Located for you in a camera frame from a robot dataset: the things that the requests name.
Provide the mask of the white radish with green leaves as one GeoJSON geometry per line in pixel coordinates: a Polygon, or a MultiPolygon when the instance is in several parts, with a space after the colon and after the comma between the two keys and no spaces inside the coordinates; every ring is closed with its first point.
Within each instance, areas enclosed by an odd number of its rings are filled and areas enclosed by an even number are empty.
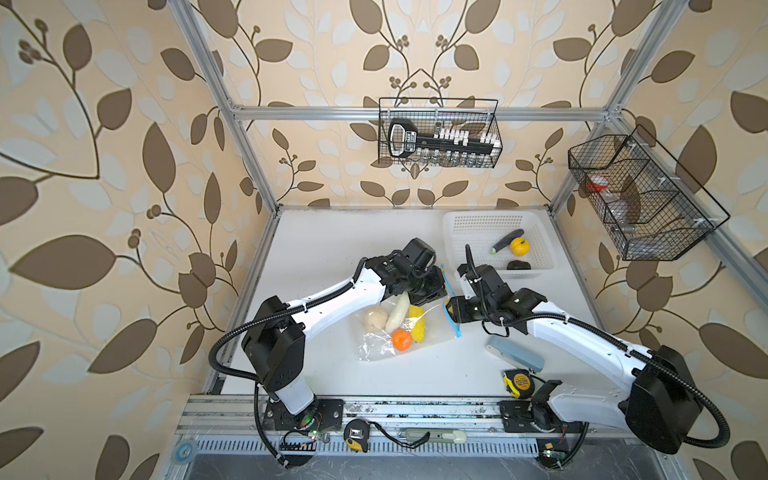
{"type": "Polygon", "coordinates": [[[406,320],[410,309],[410,297],[407,292],[402,293],[396,299],[395,306],[390,312],[384,330],[387,334],[392,334],[400,329],[406,320]]]}

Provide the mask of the clear zip bag blue zipper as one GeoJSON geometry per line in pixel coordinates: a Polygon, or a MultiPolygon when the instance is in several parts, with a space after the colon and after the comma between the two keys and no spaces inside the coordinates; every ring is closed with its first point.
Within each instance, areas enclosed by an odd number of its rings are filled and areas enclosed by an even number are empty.
{"type": "Polygon", "coordinates": [[[388,360],[459,339],[460,328],[448,315],[449,296],[422,306],[414,294],[400,294],[353,315],[357,358],[388,360]]]}

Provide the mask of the beige potato toy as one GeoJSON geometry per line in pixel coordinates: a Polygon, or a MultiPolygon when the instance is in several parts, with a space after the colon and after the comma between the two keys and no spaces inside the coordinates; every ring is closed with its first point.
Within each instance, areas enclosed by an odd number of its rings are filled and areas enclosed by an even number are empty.
{"type": "Polygon", "coordinates": [[[384,331],[388,321],[388,317],[389,317],[388,312],[380,306],[376,306],[368,309],[363,316],[363,324],[366,331],[367,332],[384,331]]]}

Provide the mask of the yellow orange with green stem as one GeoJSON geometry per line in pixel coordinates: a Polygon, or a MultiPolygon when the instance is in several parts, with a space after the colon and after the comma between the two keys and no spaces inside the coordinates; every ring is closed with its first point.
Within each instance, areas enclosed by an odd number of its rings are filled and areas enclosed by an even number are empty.
{"type": "Polygon", "coordinates": [[[509,249],[516,257],[524,257],[530,251],[530,243],[523,237],[515,238],[509,245],[509,249]]]}

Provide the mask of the yellow corn toy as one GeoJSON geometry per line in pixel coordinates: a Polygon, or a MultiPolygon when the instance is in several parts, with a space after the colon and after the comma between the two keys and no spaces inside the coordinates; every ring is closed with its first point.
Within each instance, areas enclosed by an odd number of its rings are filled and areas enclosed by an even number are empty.
{"type": "Polygon", "coordinates": [[[425,310],[422,307],[410,305],[407,317],[407,327],[413,342],[422,343],[426,334],[425,310]]]}

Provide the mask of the orange toy fruit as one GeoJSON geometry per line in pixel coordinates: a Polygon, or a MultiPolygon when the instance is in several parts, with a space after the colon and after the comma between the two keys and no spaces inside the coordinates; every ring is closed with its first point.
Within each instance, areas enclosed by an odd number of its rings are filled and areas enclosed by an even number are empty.
{"type": "Polygon", "coordinates": [[[413,343],[411,334],[404,329],[397,329],[391,335],[391,342],[396,351],[407,351],[413,343]]]}

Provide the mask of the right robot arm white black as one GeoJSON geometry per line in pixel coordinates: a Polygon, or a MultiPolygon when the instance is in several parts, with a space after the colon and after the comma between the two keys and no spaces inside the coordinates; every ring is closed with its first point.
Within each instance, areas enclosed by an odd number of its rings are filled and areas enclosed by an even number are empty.
{"type": "Polygon", "coordinates": [[[528,399],[526,417],[538,429],[575,422],[604,425],[629,431],[666,454],[684,444],[717,449],[729,443],[725,415],[696,386],[676,350],[624,341],[533,290],[512,290],[489,265],[464,263],[458,273],[463,293],[447,306],[454,323],[493,325],[505,334],[517,331],[561,349],[610,381],[608,389],[544,382],[528,399]]]}

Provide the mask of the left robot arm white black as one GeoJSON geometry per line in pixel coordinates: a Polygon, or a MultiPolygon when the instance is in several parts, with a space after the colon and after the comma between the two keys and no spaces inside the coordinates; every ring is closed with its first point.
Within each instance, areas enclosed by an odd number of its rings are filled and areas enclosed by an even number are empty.
{"type": "Polygon", "coordinates": [[[388,255],[361,258],[353,275],[308,297],[265,300],[252,320],[220,337],[208,362],[216,372],[246,379],[301,416],[316,402],[302,375],[308,341],[334,323],[393,296],[422,306],[447,295],[436,252],[411,239],[388,255]]]}

